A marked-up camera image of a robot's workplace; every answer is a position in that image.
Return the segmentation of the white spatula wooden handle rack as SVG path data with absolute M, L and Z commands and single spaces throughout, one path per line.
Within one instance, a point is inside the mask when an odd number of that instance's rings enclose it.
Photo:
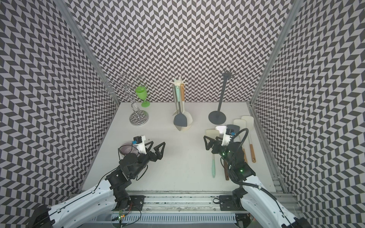
M 189 112 L 187 112 L 186 110 L 185 110 L 185 84 L 184 83 L 182 83 L 181 85 L 180 85 L 180 90 L 181 90 L 181 103 L 182 103 L 182 112 L 183 112 L 183 114 L 186 116 L 186 118 L 187 118 L 187 121 L 188 121 L 188 125 L 191 125 L 192 124 L 192 122 L 193 122 L 193 119 L 192 119 L 192 116 L 191 116 L 191 114 L 189 113 Z

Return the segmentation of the white spatula mint handle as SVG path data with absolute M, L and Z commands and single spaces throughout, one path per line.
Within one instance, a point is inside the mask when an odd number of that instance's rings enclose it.
M 206 136 L 215 139 L 220 135 L 220 132 L 216 129 L 207 129 L 205 131 Z M 212 177 L 215 178 L 216 176 L 216 169 L 215 169 L 215 156 L 212 154 Z

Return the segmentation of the steel spoon brown handle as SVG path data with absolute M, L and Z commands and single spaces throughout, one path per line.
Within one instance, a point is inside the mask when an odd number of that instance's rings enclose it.
M 227 128 L 227 126 L 225 126 L 225 125 L 219 125 L 219 126 L 215 127 L 215 129 L 219 131 L 221 138 L 223 138 L 223 136 L 226 132 L 226 128 Z M 230 179 L 229 179 L 229 175 L 228 175 L 228 171 L 227 171 L 227 166 L 228 166 L 227 162 L 224 162 L 223 167 L 224 167 L 225 179 L 227 181 L 229 181 Z

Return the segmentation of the grey spatula mint handle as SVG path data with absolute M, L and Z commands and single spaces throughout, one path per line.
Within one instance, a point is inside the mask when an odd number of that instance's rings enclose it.
M 234 124 L 228 124 L 228 125 L 227 125 L 227 128 L 228 128 L 228 129 L 231 129 L 231 130 L 232 130 L 232 132 L 233 132 L 235 135 L 237 135 L 237 134 L 238 134 L 238 132 L 240 131 L 240 127 L 239 127 L 239 126 L 237 126 L 237 125 L 234 125 Z

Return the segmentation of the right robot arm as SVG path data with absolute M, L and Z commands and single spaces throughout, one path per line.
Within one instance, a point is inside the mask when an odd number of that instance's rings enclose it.
M 230 180 L 239 185 L 232 192 L 236 207 L 245 209 L 264 228 L 310 228 L 311 224 L 305 218 L 298 218 L 287 210 L 264 187 L 255 171 L 245 161 L 242 146 L 248 136 L 248 128 L 237 133 L 228 128 L 223 138 L 213 139 L 206 135 L 203 137 L 206 150 L 212 150 L 213 154 L 220 155 L 227 162 Z

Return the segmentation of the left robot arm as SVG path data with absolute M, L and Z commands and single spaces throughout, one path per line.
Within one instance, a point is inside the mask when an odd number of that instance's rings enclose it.
M 92 218 L 101 214 L 123 210 L 131 206 L 131 199 L 126 188 L 131 185 L 149 162 L 163 158 L 165 142 L 153 146 L 148 142 L 145 153 L 123 155 L 119 165 L 106 173 L 98 184 L 81 194 L 48 207 L 42 205 L 35 209 L 29 218 L 28 228 L 78 228 Z

